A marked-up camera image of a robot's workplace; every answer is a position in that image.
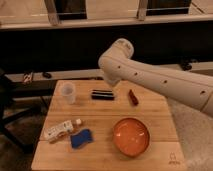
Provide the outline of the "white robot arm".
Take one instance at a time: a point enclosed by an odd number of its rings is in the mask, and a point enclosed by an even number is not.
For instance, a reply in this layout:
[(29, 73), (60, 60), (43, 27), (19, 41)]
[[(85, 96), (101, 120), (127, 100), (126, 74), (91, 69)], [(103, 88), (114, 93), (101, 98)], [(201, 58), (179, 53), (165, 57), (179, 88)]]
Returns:
[(134, 61), (133, 53), (132, 43), (119, 38), (99, 57), (109, 85), (124, 79), (213, 117), (213, 77)]

